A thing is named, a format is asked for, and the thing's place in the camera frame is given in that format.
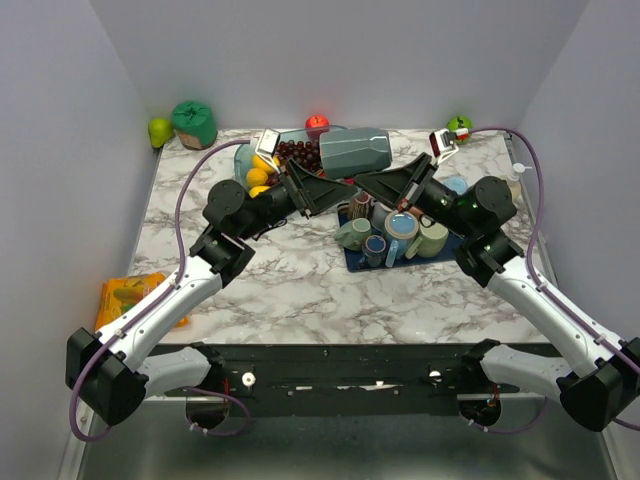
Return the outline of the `butterfly blue mug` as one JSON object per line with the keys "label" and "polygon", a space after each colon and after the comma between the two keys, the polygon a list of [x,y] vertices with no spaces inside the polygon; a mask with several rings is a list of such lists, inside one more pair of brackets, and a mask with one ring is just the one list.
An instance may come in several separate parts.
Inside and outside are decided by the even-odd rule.
{"label": "butterfly blue mug", "polygon": [[385,266],[392,268],[405,255],[419,230],[418,219],[410,212],[392,211],[384,221],[383,234],[387,243]]}

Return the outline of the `dark grey blue mug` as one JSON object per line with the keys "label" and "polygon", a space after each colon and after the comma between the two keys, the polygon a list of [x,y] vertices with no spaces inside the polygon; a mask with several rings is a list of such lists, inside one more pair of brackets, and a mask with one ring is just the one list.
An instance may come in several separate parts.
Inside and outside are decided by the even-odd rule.
{"label": "dark grey blue mug", "polygon": [[362,127],[331,130],[319,138],[322,169],[332,180],[380,171],[392,162],[388,132]]}

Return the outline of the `sage green mug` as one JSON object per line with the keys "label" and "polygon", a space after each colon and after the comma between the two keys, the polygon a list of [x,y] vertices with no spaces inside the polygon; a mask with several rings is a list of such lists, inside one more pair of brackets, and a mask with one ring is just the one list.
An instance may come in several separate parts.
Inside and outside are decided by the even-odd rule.
{"label": "sage green mug", "polygon": [[344,249],[360,251],[371,231],[368,219],[356,218],[342,225],[334,234],[334,240]]}

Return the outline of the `light green mug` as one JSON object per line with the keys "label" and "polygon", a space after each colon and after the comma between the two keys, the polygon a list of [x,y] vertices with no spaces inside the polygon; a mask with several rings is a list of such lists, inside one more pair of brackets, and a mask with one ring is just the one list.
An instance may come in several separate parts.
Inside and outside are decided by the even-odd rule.
{"label": "light green mug", "polygon": [[420,219],[419,230],[416,237],[405,252],[405,258],[435,257],[444,248],[448,237],[449,230],[447,228],[423,217]]}

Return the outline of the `small navy mug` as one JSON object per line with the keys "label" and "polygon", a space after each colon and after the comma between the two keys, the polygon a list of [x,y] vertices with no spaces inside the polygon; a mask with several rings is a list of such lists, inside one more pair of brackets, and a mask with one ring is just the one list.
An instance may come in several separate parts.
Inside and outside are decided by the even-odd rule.
{"label": "small navy mug", "polygon": [[363,261],[368,268],[379,267],[386,257],[387,242],[380,235],[369,236],[363,244]]}

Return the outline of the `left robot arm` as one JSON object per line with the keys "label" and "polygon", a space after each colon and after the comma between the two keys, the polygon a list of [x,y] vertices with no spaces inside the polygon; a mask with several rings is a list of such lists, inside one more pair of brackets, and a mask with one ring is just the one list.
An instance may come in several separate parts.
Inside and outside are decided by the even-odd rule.
{"label": "left robot arm", "polygon": [[66,384],[108,426],[122,423],[150,396],[194,388],[224,390],[224,361],[211,347],[192,344],[169,354],[153,350],[195,307],[227,287],[248,265],[247,240],[278,227],[295,212],[312,217],[352,197],[355,186],[293,167],[275,186],[250,196],[233,179],[216,183],[203,216],[208,225],[177,269],[123,316],[67,341]]}

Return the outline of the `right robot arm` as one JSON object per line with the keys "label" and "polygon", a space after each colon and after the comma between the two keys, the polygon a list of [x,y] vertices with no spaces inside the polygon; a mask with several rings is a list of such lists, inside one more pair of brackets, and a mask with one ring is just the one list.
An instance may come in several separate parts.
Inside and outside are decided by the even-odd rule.
{"label": "right robot arm", "polygon": [[638,339],[623,340],[580,312],[504,233],[516,214],[505,181],[485,176],[459,195],[435,179],[436,170],[421,154],[403,168],[354,181],[386,206],[417,208],[461,238],[454,251],[460,269],[511,304],[559,353],[540,357],[486,340],[461,365],[462,384],[474,392],[494,383],[542,395],[585,429],[604,430],[639,396]]}

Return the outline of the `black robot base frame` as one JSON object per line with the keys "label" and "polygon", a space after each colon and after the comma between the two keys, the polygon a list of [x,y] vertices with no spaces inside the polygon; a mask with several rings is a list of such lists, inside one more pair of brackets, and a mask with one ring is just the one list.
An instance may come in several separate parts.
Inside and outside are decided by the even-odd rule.
{"label": "black robot base frame", "polygon": [[474,344],[212,344],[200,388],[229,392],[254,417],[455,416],[462,399],[506,396]]}

